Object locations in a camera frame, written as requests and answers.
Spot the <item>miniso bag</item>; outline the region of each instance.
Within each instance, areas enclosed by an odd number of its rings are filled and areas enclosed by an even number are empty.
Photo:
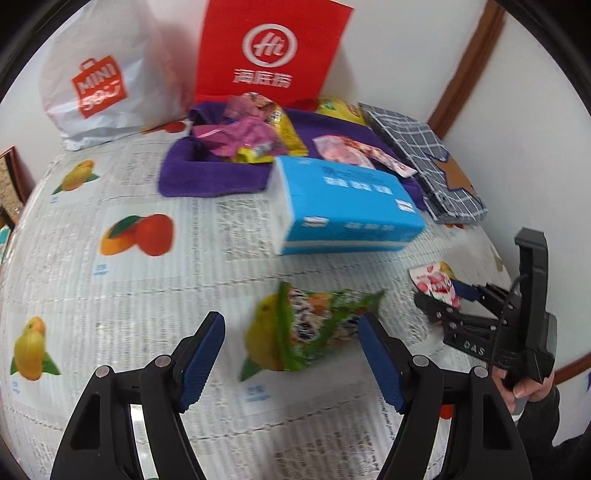
[[[68,150],[185,115],[181,87],[145,0],[100,0],[61,32],[40,79],[43,108]]]

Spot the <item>gray checkered cloth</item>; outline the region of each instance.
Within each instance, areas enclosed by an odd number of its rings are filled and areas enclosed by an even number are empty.
[[[433,159],[445,162],[449,152],[431,128],[414,118],[360,103],[365,121],[391,147],[403,163],[418,170],[417,180],[425,190],[425,204],[437,223],[473,224],[488,209],[480,198],[465,189],[451,190],[445,173]]]

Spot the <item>white wall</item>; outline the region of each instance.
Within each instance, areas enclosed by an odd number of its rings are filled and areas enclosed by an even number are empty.
[[[518,270],[518,230],[545,232],[557,365],[589,353],[591,116],[558,65],[513,18],[445,141],[490,209],[484,227],[511,274]]]
[[[189,95],[206,0],[148,0]],[[324,92],[426,120],[476,27],[485,0],[345,0],[352,15]],[[0,150],[17,146],[37,181],[60,151],[37,81],[51,39],[0,104]]]

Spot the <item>yellow pear illustration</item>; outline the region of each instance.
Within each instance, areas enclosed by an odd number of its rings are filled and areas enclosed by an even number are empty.
[[[95,167],[94,160],[84,160],[76,165],[61,181],[61,185],[55,189],[52,195],[59,192],[70,192],[80,188],[84,183],[100,178],[92,173]]]
[[[14,357],[10,367],[10,374],[19,372],[27,380],[39,380],[43,372],[60,375],[45,349],[45,323],[40,317],[30,319],[22,335],[14,342]]]
[[[283,360],[277,338],[277,294],[265,298],[256,307],[255,320],[245,338],[248,358],[240,373],[247,380],[262,369],[283,371]]]

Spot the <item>blue gripper pad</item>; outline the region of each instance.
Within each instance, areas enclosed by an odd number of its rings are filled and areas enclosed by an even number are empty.
[[[216,361],[217,354],[226,336],[226,322],[223,316],[217,312],[210,314],[215,314],[216,317],[183,371],[183,393],[179,400],[183,411],[186,411],[199,400],[205,382],[209,377],[209,372],[212,370],[213,363]]]
[[[365,315],[359,320],[359,341],[384,400],[400,413],[406,405],[400,371]]]

